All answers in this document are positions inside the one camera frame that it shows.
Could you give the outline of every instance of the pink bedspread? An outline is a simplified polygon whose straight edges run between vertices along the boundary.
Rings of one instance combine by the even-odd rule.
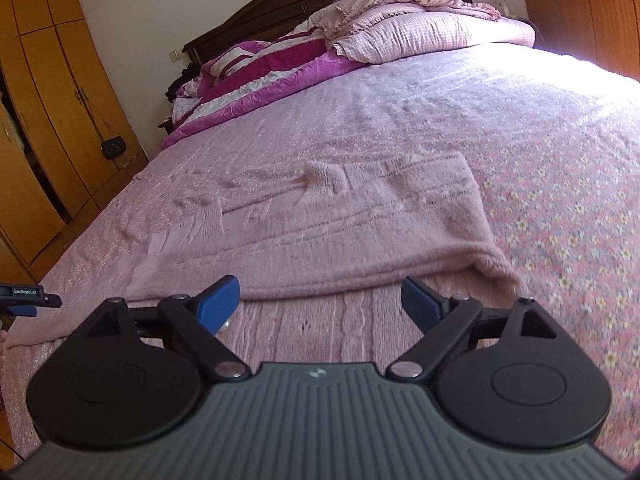
[[[629,468],[640,460],[639,103],[635,81],[512,44],[365,67],[162,152],[44,283],[63,293],[225,189],[299,176],[308,160],[458,150],[481,187],[498,245],[608,377],[613,407],[597,444]],[[461,282],[435,285],[448,294]],[[384,367],[418,337],[385,309],[397,292],[327,296],[320,309],[305,299],[245,302],[223,340],[254,367],[261,360]],[[5,357],[2,392],[23,453],[37,445],[26,382],[55,346],[18,346]]]

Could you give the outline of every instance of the pillow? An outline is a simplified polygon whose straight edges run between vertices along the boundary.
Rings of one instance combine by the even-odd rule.
[[[340,37],[340,32],[349,22],[357,19],[370,9],[387,4],[412,3],[433,12],[453,12],[474,16],[484,20],[497,21],[500,12],[489,4],[470,4],[463,0],[337,0],[324,9],[318,10],[309,22],[324,30],[328,40]]]
[[[362,63],[386,63],[401,57],[453,50],[481,43],[514,43],[532,47],[529,25],[501,18],[481,20],[450,12],[420,12],[383,20],[330,43],[340,56]]]
[[[367,30],[369,27],[373,27],[376,23],[386,20],[387,18],[401,16],[402,14],[414,14],[416,12],[427,11],[417,4],[388,4],[374,7],[347,23],[338,31],[337,37],[342,38],[343,36],[350,36],[361,30]]]

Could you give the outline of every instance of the pink blanket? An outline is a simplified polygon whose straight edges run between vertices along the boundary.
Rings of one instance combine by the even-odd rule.
[[[260,215],[247,221],[254,209]],[[70,288],[62,308],[16,321],[6,344],[69,335],[97,306],[96,297],[195,295],[226,274],[238,277],[244,300],[261,301],[467,269],[479,273],[468,286],[480,300],[513,301],[520,280],[494,243],[478,185],[459,153],[370,164],[310,162],[302,178],[249,194],[229,190],[193,217],[152,234]]]

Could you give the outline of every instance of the wardrobe door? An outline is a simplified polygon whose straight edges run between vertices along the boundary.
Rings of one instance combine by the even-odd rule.
[[[127,150],[114,159],[118,167],[123,168],[141,151],[140,144],[102,67],[89,29],[84,20],[56,28],[71,73],[100,136],[103,140],[122,136],[127,143]]]
[[[11,0],[0,0],[0,32],[18,35],[15,26],[14,4]]]
[[[53,23],[66,23],[83,20],[84,14],[78,0],[47,0]]]
[[[638,22],[634,0],[589,0],[598,65],[629,77],[640,76]]]
[[[20,34],[53,25],[47,0],[13,0],[15,20]]]
[[[27,285],[34,280],[0,235],[0,283]]]
[[[638,22],[638,33],[640,35],[640,0],[634,0],[636,6],[636,21]]]
[[[56,29],[21,36],[33,80],[66,154],[90,193],[117,171],[102,156],[100,137],[90,119],[62,53]]]
[[[0,110],[0,225],[27,261],[65,226],[31,171]]]
[[[596,41],[589,0],[554,0],[562,25],[558,54],[596,62]]]
[[[526,0],[529,19],[540,30],[545,49],[557,52],[561,48],[561,30],[554,0]]]
[[[36,153],[40,166],[66,211],[75,217],[90,199],[89,192],[49,122],[17,36],[0,32],[0,69],[22,130]]]

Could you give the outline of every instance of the wardrobe handle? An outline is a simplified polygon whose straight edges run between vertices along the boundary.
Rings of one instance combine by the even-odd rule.
[[[2,123],[2,129],[4,130],[4,134],[6,135],[6,140],[9,141],[9,144],[13,144],[14,142],[11,140],[9,132],[6,130],[6,124]]]

